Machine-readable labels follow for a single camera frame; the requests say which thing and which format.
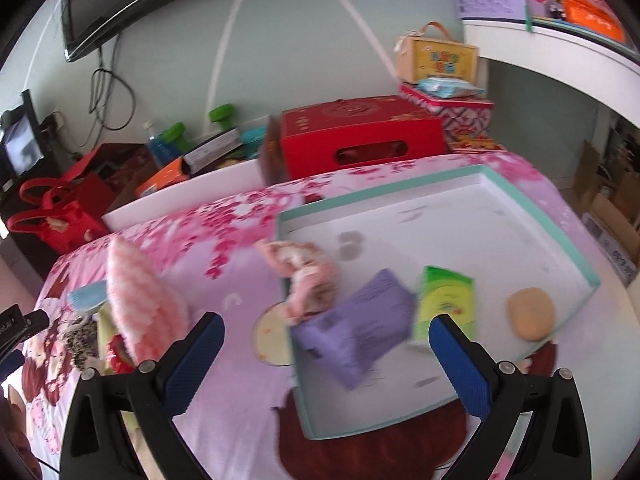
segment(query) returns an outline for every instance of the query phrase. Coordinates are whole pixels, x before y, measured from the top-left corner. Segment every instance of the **red gift box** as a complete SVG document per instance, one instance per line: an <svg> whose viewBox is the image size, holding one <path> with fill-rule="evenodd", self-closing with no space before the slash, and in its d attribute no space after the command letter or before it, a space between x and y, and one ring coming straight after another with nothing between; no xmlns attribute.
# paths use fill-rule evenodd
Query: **red gift box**
<svg viewBox="0 0 640 480"><path fill-rule="evenodd" d="M440 120L398 97L339 100L282 113L292 179L445 153Z"/></svg>
<svg viewBox="0 0 640 480"><path fill-rule="evenodd" d="M442 120L447 140L487 137L494 104L488 99L459 97L440 99L421 92L415 85L400 83L400 95Z"/></svg>

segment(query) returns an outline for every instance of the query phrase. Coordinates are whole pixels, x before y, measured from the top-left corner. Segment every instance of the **bolt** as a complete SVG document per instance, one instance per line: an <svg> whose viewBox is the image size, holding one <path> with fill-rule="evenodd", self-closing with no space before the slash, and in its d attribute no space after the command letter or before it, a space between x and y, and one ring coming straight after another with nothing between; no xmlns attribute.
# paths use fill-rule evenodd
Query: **bolt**
<svg viewBox="0 0 640 480"><path fill-rule="evenodd" d="M567 381L570 381L574 378L574 374L571 370L569 370L569 368L560 368L558 370L558 373L560 374L560 377L566 379Z"/></svg>
<svg viewBox="0 0 640 480"><path fill-rule="evenodd" d="M89 381L94 378L95 368L87 368L84 372L80 374L80 378L83 381Z"/></svg>
<svg viewBox="0 0 640 480"><path fill-rule="evenodd" d="M498 370L500 370L503 374L511 375L516 371L516 367L513 363L502 361L498 365Z"/></svg>
<svg viewBox="0 0 640 480"><path fill-rule="evenodd" d="M142 361L138 370L140 370L143 374L148 374L152 372L156 368L156 362L153 359L147 359L146 361Z"/></svg>

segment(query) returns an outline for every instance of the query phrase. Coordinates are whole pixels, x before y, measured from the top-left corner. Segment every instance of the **purple package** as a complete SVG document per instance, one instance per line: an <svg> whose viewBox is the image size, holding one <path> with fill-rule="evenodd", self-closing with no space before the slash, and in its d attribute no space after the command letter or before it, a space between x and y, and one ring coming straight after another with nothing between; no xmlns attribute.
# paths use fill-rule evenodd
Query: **purple package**
<svg viewBox="0 0 640 480"><path fill-rule="evenodd" d="M348 390L394 346L409 338L415 294L389 269L331 310L292 327L291 335Z"/></svg>

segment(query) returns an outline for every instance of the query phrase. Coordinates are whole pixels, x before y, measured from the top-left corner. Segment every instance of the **red handbag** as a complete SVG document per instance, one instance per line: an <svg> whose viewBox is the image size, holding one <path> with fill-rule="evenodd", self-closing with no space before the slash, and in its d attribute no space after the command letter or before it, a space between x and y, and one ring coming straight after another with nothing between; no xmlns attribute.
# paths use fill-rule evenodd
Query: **red handbag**
<svg viewBox="0 0 640 480"><path fill-rule="evenodd" d="M37 197L29 193L33 187L50 189ZM34 178L22 184L20 198L38 208L13 215L7 229L35 234L60 254L75 251L110 232L102 222L102 215L116 195L95 173L89 173L79 184L57 178Z"/></svg>

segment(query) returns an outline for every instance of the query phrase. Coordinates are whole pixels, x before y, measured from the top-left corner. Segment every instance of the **bed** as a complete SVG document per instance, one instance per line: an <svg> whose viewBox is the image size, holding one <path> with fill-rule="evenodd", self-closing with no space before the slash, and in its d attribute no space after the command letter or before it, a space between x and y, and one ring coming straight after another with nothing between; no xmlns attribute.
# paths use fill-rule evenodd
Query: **bed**
<svg viewBox="0 0 640 480"><path fill-rule="evenodd" d="M434 478L444 473L474 426L458 402L421 420L406 421L401 428L391 427L386 444L379 432L339 440L304 439L290 394L289 367L269 366L254 351L254 324L281 301L282 292L277 276L252 244L273 237L274 220L286 208L472 164L488 165L533 200L571 238L602 280L554 344L539 351L545 355L532 357L527 366L542 367L544 373L558 367L574 372L590 432L593 478L615 476L640 437L640 368L636 365L640 326L634 310L605 255L553 184L513 153L484 153L312 176L229 196L121 232L151 257L162 278L184 296L192 324L209 310L225 321L223 349L187 412L174 418L214 480L428 478L424 472L414 476L412 467L430 468ZM56 468L66 412L79 380L78 370L59 344L56 320L74 314L66 300L68 292L104 279L109 240L101 238L62 256L36 305L46 310L52 326L37 344L27 346L46 376L42 387L29 392L28 437L35 455ZM388 447L389 442L408 443L398 453L409 449L410 460L396 455L397 460L382 464L380 446ZM408 465L414 456L420 460ZM394 464L395 473L389 476L385 467ZM407 469L400 469L401 464ZM43 473L46 479L56 478L46 468Z"/></svg>

